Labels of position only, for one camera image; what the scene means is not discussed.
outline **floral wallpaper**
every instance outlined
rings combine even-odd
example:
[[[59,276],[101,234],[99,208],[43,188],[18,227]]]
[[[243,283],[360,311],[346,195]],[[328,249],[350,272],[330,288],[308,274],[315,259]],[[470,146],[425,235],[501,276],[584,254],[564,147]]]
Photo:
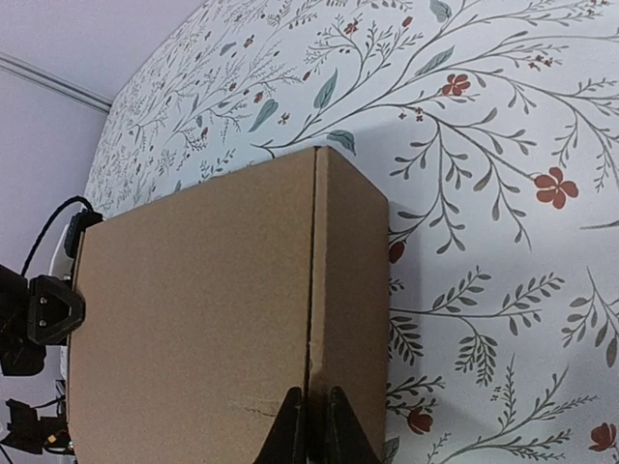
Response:
[[[330,144],[392,206],[385,463],[619,463],[615,0],[211,0],[116,99],[112,217]]]

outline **green leaf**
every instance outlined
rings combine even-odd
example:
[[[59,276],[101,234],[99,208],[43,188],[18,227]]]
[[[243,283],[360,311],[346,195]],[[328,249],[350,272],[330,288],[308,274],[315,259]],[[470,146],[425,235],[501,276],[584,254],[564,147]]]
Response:
[[[348,130],[332,130],[327,134],[327,140],[333,140],[352,152],[353,155],[357,155],[355,152],[355,136]]]
[[[608,347],[606,348],[606,363],[608,367],[613,367],[615,365],[615,361],[617,361],[617,337],[614,336],[610,343],[608,343]]]
[[[224,45],[221,48],[220,56],[223,56],[225,52],[228,51],[230,48],[232,48],[234,45],[236,45],[236,42],[231,42],[231,43],[227,43],[226,45]]]
[[[478,126],[489,123],[494,118],[496,118],[497,114],[498,114],[498,110],[496,108],[492,108],[492,110],[488,113],[488,115],[482,121],[478,123]]]
[[[568,322],[577,322],[582,319],[584,316],[582,314],[570,314],[568,316]]]
[[[269,99],[264,102],[262,107],[260,108],[260,112],[255,118],[253,122],[253,126],[251,126],[250,132],[256,131],[262,124],[269,119],[273,114],[278,110],[280,104],[277,103],[273,99]]]
[[[454,236],[454,243],[456,244],[457,249],[459,249],[460,251],[466,250],[466,246],[464,246],[464,243],[458,240],[456,236]]]
[[[490,181],[491,177],[492,177],[492,166],[490,166],[490,169],[487,171],[486,175],[482,179],[480,179],[477,184],[475,184],[475,187],[473,187],[473,191],[483,190],[487,186],[487,183]]]
[[[452,17],[452,8],[440,0],[430,0],[429,9],[434,13],[438,22],[445,22]]]
[[[608,321],[602,326],[598,334],[596,335],[596,343],[595,346],[598,348],[606,337],[606,332],[608,332]]]
[[[587,300],[586,298],[578,297],[573,302],[570,303],[570,307],[584,306],[587,303],[589,303],[589,300]]]
[[[501,217],[499,198],[500,197],[498,196],[496,197],[496,201],[494,202],[494,206],[492,207],[492,220],[499,220],[499,218]]]
[[[331,101],[331,96],[336,90],[337,83],[338,83],[338,70],[336,69],[333,75],[329,77],[329,80],[327,80],[327,82],[324,83],[324,85],[318,92],[318,95],[316,95],[316,98],[313,99],[314,108],[322,109],[329,104],[329,102]]]
[[[578,338],[576,339],[576,341],[580,341],[582,340],[582,338],[584,338],[584,333],[586,332],[587,326],[582,326],[582,329],[580,329],[580,332],[578,333]]]
[[[412,213],[408,213],[406,211],[398,211],[398,216],[404,219],[421,219],[423,216],[413,215]]]
[[[423,75],[429,73],[430,71],[435,70],[447,60],[449,60],[454,54],[454,48],[456,46],[452,46],[447,50],[441,51],[440,53],[435,54],[421,69],[415,72],[415,75]]]
[[[440,295],[436,300],[434,300],[434,303],[432,304],[432,309],[436,309],[439,306],[441,306],[441,303],[443,303],[443,300],[445,300],[445,294]]]
[[[443,254],[445,251],[447,251],[447,249],[449,248],[449,245],[451,245],[451,242],[446,243],[443,246],[440,246],[439,248],[436,249],[436,254]]]
[[[510,332],[512,332],[514,336],[518,336],[518,326],[512,317],[510,317]]]
[[[459,300],[467,306],[474,306],[477,304],[475,300],[471,300],[470,298],[466,298],[466,297],[460,297]]]
[[[396,458],[396,454],[398,454],[399,449],[399,437],[392,438],[385,442],[385,446],[383,447],[383,464],[393,464],[394,459]]]

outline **red flower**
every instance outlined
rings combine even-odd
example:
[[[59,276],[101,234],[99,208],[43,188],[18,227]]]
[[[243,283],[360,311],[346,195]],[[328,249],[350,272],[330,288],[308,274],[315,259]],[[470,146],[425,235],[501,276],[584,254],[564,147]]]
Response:
[[[448,84],[443,86],[443,95],[453,94],[456,97],[462,95],[466,89],[471,86],[471,83],[468,81],[468,75],[461,74],[456,77],[455,74],[450,74],[447,77]]]
[[[616,445],[617,427],[612,423],[608,425],[604,422],[599,427],[591,430],[591,440],[596,442],[595,445],[589,447],[591,451],[602,452],[606,451]]]
[[[397,261],[404,254],[404,250],[406,249],[406,244],[404,242],[395,242],[389,248],[389,262],[391,264],[396,264]]]
[[[560,210],[565,206],[566,194],[571,198],[578,196],[578,187],[572,181],[563,182],[563,172],[558,167],[551,167],[548,173],[552,177],[542,174],[535,178],[535,186],[540,189],[537,197],[542,203],[552,202]]]
[[[357,27],[358,24],[359,21],[357,19],[353,19],[353,21],[349,22],[348,25],[346,25],[346,27],[344,28],[344,34],[349,36],[357,32],[359,30],[359,28]]]
[[[408,413],[408,426],[418,435],[428,433],[434,419],[430,414],[423,414],[424,408],[415,408]]]

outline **wall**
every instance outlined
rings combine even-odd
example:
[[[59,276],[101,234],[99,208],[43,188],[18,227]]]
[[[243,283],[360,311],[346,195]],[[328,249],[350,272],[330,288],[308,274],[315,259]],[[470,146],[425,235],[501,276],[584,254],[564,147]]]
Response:
[[[392,202],[385,462],[615,463],[618,24],[607,0],[209,2],[119,95],[110,127],[140,132],[106,135],[88,191],[115,216],[332,144]]]
[[[157,46],[202,3],[3,0],[0,51],[113,99]]]
[[[0,101],[0,263],[19,271],[56,206],[84,192],[105,115],[3,72]],[[50,230],[31,276],[47,272],[70,215],[60,217]],[[12,397],[39,404],[53,399],[58,360],[57,354],[48,355],[44,372],[36,377],[0,378],[0,400]],[[15,464],[50,459],[9,453]]]

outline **brown cardboard box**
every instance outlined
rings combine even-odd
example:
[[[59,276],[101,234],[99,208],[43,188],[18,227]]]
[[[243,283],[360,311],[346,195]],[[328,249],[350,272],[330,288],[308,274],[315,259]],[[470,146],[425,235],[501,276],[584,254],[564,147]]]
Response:
[[[88,229],[69,422],[80,464],[252,463],[287,390],[342,386],[382,450],[388,206],[332,149]]]

